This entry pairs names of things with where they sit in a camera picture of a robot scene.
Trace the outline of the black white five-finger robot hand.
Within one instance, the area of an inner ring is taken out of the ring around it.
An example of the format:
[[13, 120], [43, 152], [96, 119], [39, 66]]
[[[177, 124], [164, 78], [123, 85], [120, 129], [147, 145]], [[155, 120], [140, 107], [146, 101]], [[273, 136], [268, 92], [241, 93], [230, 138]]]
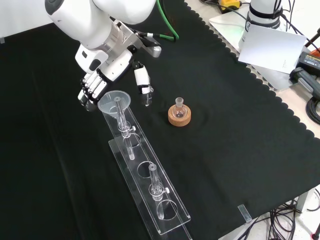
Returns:
[[137, 48], [131, 45], [118, 58], [113, 61], [102, 62], [93, 59], [91, 65], [97, 67], [91, 73], [87, 72], [81, 79], [81, 90], [78, 100], [88, 111], [94, 111], [103, 95], [109, 88], [118, 82], [130, 69], [134, 71], [135, 82], [142, 97], [142, 104], [149, 106], [152, 103], [151, 79], [146, 66], [134, 60], [133, 53]]

